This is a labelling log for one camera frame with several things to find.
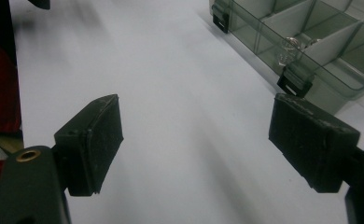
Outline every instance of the clear plastic compartment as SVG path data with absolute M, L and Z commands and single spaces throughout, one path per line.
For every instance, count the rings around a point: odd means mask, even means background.
M 330 113 L 364 94 L 364 0 L 216 0 L 213 8 L 287 79 L 284 90 L 308 90 L 304 96 Z

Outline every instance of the white table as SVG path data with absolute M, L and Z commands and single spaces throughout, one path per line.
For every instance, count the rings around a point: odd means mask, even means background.
M 125 140 L 101 194 L 68 197 L 74 223 L 346 223 L 346 186 L 315 193 L 268 140 L 276 77 L 231 47 L 208 1 L 10 3 L 26 147 L 120 98 Z M 364 99 L 338 117 L 364 148 Z

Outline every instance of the brass insert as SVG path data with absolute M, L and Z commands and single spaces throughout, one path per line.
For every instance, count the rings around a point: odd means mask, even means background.
M 26 162 L 36 159 L 38 156 L 40 156 L 40 151 L 36 149 L 28 150 L 22 152 L 17 158 L 16 161 L 18 162 Z

